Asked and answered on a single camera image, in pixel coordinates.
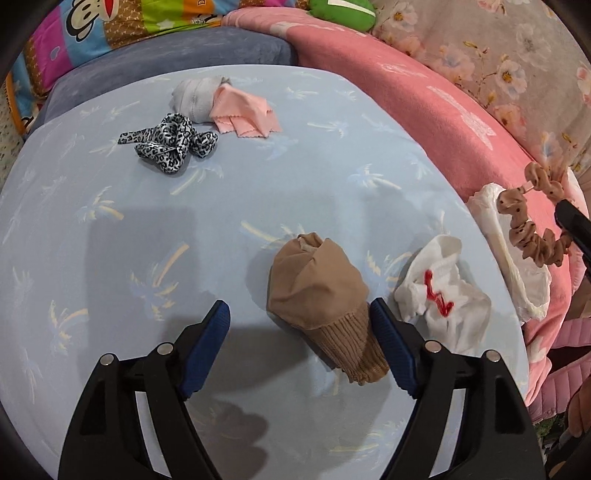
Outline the person's right hand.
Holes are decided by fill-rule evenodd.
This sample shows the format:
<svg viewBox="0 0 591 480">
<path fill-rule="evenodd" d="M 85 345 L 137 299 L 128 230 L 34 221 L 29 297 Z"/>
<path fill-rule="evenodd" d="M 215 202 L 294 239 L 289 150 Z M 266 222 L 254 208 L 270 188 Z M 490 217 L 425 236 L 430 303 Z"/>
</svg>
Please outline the person's right hand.
<svg viewBox="0 0 591 480">
<path fill-rule="evenodd" d="M 580 437 L 591 426 L 591 386 L 583 384 L 568 406 L 568 429 L 572 436 Z"/>
</svg>

